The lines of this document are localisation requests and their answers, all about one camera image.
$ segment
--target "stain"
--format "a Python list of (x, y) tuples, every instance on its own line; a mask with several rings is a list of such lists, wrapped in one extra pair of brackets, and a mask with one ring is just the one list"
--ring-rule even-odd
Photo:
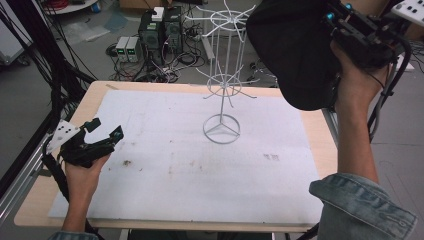
[(278, 156), (276, 154), (266, 154), (266, 153), (264, 153), (263, 156), (265, 157), (266, 160), (269, 160), (269, 161), (280, 161), (280, 156)]
[(128, 167), (131, 164), (130, 160), (125, 160), (124, 162), (122, 162), (122, 165), (124, 165), (125, 167)]
[(278, 157), (278, 155), (275, 154), (271, 154), (272, 160), (274, 161), (280, 161), (280, 158)]

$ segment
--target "black cable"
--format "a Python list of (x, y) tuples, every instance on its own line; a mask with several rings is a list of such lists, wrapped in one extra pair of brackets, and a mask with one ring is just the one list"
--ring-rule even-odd
[[(393, 81), (390, 83), (390, 86), (387, 90), (388, 93), (393, 92), (394, 87), (399, 82), (401, 76), (405, 72), (405, 69), (408, 66), (409, 60), (411, 58), (411, 52), (412, 52), (409, 42), (404, 37), (400, 36), (399, 34), (393, 34), (393, 38), (394, 38), (394, 40), (396, 40), (397, 42), (399, 42), (402, 45), (402, 47), (405, 51), (405, 55), (404, 55), (404, 59), (402, 61), (402, 64), (399, 67), (398, 72), (396, 73), (395, 77), (393, 78)], [(389, 95), (391, 95), (391, 94), (387, 94), (387, 95), (383, 96), (381, 107), (384, 105), (384, 103), (386, 102)], [(371, 129), (371, 126), (373, 125), (373, 123), (375, 121), (377, 111), (378, 110), (376, 108), (374, 108), (370, 118), (368, 119), (368, 130)]]

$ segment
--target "floor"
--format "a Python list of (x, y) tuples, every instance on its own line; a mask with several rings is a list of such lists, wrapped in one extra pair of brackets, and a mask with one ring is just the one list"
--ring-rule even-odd
[[(113, 62), (105, 54), (108, 46), (117, 42), (120, 36), (132, 36), (138, 29), (137, 14), (117, 14), (116, 2), (103, 1), (101, 13), (80, 11), (61, 17), (64, 26), (71, 23), (87, 23), (90, 28), (105, 26), (111, 29), (108, 33), (93, 42), (81, 42), (73, 39), (72, 48), (98, 79), (110, 79), (115, 73)], [(63, 41), (58, 45), (65, 52)], [(240, 79), (248, 79), (252, 75), (250, 63), (257, 60), (253, 48), (246, 44), (244, 55), (245, 67)], [(393, 201), (402, 207), (415, 212), (419, 223), (411, 239), (424, 239), (424, 75), (416, 68), (406, 72), (395, 94), (389, 98), (381, 113), (379, 130), (373, 140), (372, 148), (377, 161), (381, 185), (388, 190)], [(201, 69), (208, 69), (206, 63)], [(259, 76), (261, 80), (253, 83), (255, 87), (274, 85), (274, 79)], [(177, 83), (205, 84), (205, 79), (195, 69), (184, 69)], [(0, 72), (0, 176), (3, 176), (21, 149), (30, 139), (36, 128), (50, 111), (50, 89), (39, 75), (34, 64), (21, 66), (12, 64)], [(0, 239), (47, 239), (54, 228), (22, 228), (14, 225), (13, 218), (22, 199), (9, 213), (3, 224), (0, 224)], [(119, 239), (120, 231), (101, 229), (106, 239)], [(276, 239), (284, 239), (278, 234)]]

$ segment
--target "circular wire base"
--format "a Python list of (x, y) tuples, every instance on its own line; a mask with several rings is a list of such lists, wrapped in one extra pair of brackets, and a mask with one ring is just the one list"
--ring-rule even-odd
[(228, 144), (240, 137), (240, 124), (228, 114), (216, 114), (205, 121), (203, 133), (214, 143)]

